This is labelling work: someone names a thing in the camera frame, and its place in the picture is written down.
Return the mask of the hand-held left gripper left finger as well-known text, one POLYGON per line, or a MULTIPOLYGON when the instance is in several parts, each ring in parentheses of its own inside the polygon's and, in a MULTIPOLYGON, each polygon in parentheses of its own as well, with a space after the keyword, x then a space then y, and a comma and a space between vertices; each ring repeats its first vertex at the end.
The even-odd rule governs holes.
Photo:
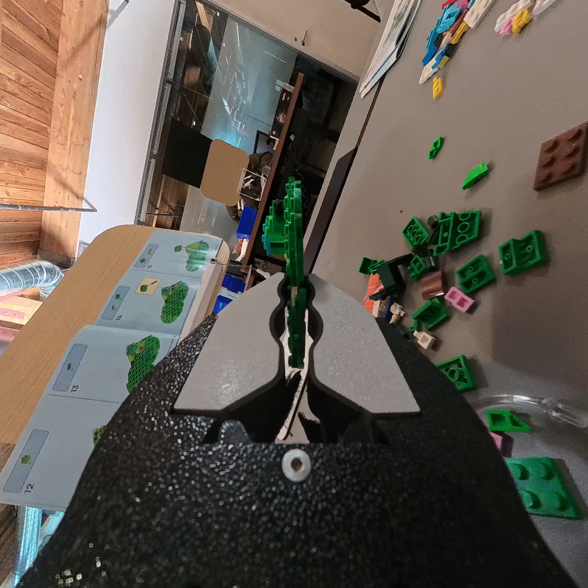
POLYGON ((221 311, 174 411, 240 422, 254 442, 274 442, 290 414, 299 371, 287 372, 287 276, 277 273, 221 311))

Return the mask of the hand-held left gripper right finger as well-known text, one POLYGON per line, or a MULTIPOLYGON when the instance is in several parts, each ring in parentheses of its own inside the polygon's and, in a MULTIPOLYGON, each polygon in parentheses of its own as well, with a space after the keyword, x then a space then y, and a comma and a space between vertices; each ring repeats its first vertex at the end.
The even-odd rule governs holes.
POLYGON ((357 300, 307 277, 304 442, 392 442, 420 408, 379 323, 357 300))

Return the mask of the green lego base plate build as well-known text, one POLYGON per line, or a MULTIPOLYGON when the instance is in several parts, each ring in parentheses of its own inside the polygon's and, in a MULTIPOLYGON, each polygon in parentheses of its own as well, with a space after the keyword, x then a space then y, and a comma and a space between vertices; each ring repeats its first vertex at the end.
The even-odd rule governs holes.
POLYGON ((263 223, 262 244, 268 254, 281 254, 285 273, 277 285, 279 305, 271 323, 276 334, 287 335, 288 366, 305 367, 306 351, 322 333, 319 316, 311 305, 315 289, 305 272, 301 181, 290 177, 285 196, 273 201, 263 223))

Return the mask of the pile of green lego pieces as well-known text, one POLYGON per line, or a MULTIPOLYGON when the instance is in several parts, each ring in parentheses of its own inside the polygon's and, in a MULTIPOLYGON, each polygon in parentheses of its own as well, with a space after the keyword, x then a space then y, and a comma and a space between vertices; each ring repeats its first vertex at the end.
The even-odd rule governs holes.
MULTIPOLYGON (((450 309, 464 315, 470 313, 477 305, 470 295, 493 283, 497 277, 487 257, 483 254, 475 256, 455 270, 457 286, 447 287, 445 297, 423 300, 421 307, 409 316, 413 323, 407 329, 402 324, 406 312, 398 302, 406 289, 403 272, 420 287, 424 275, 443 270, 440 264, 443 255, 456 252, 480 236, 481 211, 440 212, 429 217, 428 226, 425 228, 417 217, 412 217, 401 232, 410 253, 390 261, 364 257, 358 269, 362 275, 378 273, 383 285, 381 291, 370 297, 370 304, 365 304, 367 309, 375 318, 389 322, 405 338, 412 336, 424 350, 436 345, 432 332, 450 320, 450 309)), ((548 251, 543 232, 533 230, 521 238, 507 240, 498 247, 498 259, 504 276, 518 275, 547 264, 548 251)), ((437 364, 437 369, 460 392, 477 387, 470 362, 464 355, 437 364)))

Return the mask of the open lego instruction booklet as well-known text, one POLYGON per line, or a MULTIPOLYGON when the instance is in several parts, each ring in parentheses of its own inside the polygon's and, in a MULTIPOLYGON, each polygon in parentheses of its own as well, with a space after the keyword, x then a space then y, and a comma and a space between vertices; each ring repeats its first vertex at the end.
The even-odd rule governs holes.
POLYGON ((116 411, 156 365, 206 315, 226 245, 210 234, 156 229, 121 269, 98 255, 97 241, 81 266, 58 318, 73 328, 39 402, 1 472, 1 503, 65 511, 92 451, 116 411))

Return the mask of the clear curved lego piece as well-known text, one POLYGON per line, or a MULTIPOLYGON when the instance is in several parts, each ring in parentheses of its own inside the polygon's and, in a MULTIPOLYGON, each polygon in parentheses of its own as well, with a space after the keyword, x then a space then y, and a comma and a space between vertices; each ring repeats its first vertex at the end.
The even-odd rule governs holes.
POLYGON ((576 426, 580 429, 587 429, 587 411, 574 408, 560 401, 540 398, 537 396, 526 396, 523 394, 496 394, 483 398, 471 398, 469 404, 475 409, 495 408, 498 406, 531 406, 539 409, 545 415, 559 422, 576 426))

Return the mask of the green lego slope piece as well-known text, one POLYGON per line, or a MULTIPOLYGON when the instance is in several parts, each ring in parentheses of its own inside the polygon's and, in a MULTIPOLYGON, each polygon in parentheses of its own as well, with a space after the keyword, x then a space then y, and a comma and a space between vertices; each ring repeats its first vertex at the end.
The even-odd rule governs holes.
POLYGON ((466 175, 465 180, 462 183, 462 190, 467 190, 481 181, 483 178, 488 176, 490 169, 486 162, 481 162, 479 165, 472 168, 466 175))

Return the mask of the black lego box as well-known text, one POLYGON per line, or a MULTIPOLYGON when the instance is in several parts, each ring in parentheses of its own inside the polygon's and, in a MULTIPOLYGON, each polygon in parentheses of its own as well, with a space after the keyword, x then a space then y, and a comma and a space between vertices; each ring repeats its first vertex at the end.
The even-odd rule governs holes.
POLYGON ((286 116, 288 113, 294 89, 295 87, 290 84, 284 84, 281 87, 275 117, 273 119, 273 124, 270 132, 270 135, 275 139, 279 139, 279 137, 281 136, 281 132, 283 129, 283 125, 286 121, 286 116))

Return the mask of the closed lego instruction booklet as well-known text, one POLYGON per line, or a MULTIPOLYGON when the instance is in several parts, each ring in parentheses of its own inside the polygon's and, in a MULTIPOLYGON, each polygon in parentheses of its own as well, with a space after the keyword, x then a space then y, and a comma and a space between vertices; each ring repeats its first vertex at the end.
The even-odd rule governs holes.
POLYGON ((376 52, 359 87, 363 99, 399 59, 422 1, 394 1, 376 52))

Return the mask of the pile of pastel lego pieces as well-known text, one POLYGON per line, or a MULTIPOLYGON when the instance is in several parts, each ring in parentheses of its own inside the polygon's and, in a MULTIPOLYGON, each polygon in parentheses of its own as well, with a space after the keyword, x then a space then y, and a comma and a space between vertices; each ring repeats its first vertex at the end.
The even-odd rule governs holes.
MULTIPOLYGON (((556 1, 516 1, 501 13, 493 31, 501 38, 521 34, 525 28, 551 8, 556 1)), ((422 59, 419 85, 432 81, 432 98, 438 100, 445 90, 443 69, 452 59, 462 38, 478 27, 495 1, 445 1, 432 27, 422 59)))

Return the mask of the blue plastic bin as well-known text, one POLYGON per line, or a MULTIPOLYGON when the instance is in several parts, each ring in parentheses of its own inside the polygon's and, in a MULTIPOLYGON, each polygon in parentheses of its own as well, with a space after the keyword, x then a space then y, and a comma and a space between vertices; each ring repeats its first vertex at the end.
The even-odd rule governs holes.
MULTIPOLYGON (((256 210, 248 206, 244 206, 236 230, 236 237, 239 239, 241 244, 239 260, 241 260, 241 254, 246 253, 246 248, 254 228, 256 216, 256 210)), ((231 301, 238 298, 245 291, 245 281, 242 276, 242 272, 235 266, 234 263, 228 266, 221 284, 219 294, 215 301, 215 305, 213 307, 213 313, 219 313, 231 301)))

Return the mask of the wooden board stand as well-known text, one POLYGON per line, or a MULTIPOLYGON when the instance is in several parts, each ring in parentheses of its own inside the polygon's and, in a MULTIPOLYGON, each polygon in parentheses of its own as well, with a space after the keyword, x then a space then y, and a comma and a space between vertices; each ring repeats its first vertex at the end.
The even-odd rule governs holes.
POLYGON ((1 451, 12 449, 71 339, 93 324, 156 229, 99 234, 1 355, 1 451))
POLYGON ((234 207, 240 199, 239 186, 249 165, 249 155, 221 139, 214 139, 203 170, 200 191, 203 197, 234 207))

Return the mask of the brown-topped desk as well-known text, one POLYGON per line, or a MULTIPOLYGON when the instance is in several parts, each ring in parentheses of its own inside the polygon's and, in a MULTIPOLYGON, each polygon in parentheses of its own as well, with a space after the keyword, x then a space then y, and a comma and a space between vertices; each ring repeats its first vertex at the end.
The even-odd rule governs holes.
POLYGON ((283 265, 279 255, 265 253, 262 226, 274 200, 285 196, 289 178, 300 181, 302 226, 304 232, 308 229, 356 91, 352 80, 321 66, 317 70, 296 66, 291 80, 298 90, 296 104, 286 107, 283 137, 276 146, 242 267, 271 258, 283 265))

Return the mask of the metal ceiling pipe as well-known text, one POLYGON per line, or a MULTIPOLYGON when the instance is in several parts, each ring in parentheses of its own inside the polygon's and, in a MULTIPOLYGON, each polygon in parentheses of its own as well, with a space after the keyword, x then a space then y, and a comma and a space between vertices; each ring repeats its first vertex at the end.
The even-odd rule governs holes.
POLYGON ((4 211, 23 211, 23 212, 79 212, 79 213, 95 213, 97 209, 93 206, 89 208, 74 208, 65 206, 44 206, 44 205, 21 205, 15 203, 7 203, 1 201, 1 210, 4 211))

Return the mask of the silver ventilation duct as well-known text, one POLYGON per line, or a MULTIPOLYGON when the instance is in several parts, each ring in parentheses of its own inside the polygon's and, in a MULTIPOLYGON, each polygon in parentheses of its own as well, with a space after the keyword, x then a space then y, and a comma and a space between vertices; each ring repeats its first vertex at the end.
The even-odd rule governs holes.
POLYGON ((1 266, 1 297, 37 288, 46 299, 60 283, 64 273, 48 261, 31 261, 1 266))

